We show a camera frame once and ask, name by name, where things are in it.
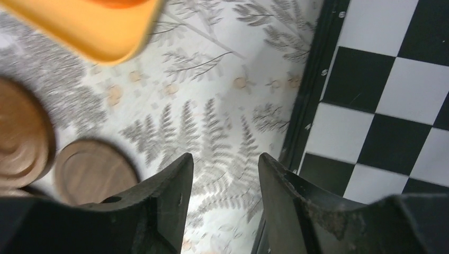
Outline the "brown coaster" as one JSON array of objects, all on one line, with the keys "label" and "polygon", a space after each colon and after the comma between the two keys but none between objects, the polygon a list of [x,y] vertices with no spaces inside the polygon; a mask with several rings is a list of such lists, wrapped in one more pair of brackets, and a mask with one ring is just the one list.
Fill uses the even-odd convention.
[{"label": "brown coaster", "polygon": [[48,173],[56,138],[48,113],[23,85],[1,78],[1,187],[24,187]]}]

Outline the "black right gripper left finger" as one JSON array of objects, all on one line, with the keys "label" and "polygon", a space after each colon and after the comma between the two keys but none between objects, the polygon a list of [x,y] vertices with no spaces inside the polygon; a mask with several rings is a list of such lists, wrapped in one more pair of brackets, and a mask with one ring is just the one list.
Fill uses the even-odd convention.
[{"label": "black right gripper left finger", "polygon": [[1,253],[180,253],[194,161],[185,153],[101,203],[1,198]]}]

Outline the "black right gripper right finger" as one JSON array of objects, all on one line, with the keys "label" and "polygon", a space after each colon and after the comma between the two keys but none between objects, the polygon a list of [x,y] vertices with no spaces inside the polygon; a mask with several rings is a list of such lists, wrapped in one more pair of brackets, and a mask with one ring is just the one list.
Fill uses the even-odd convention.
[{"label": "black right gripper right finger", "polygon": [[448,253],[448,194],[365,205],[328,192],[267,153],[259,181],[272,253]]}]

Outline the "dark walnut wooden coaster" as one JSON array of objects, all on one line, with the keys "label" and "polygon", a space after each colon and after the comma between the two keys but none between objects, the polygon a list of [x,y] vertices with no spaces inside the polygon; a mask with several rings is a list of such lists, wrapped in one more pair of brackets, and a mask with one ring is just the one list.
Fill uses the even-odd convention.
[{"label": "dark walnut wooden coaster", "polygon": [[135,186],[139,178],[119,149],[101,140],[81,139],[57,155],[54,181],[62,201],[77,206],[100,203]]}]

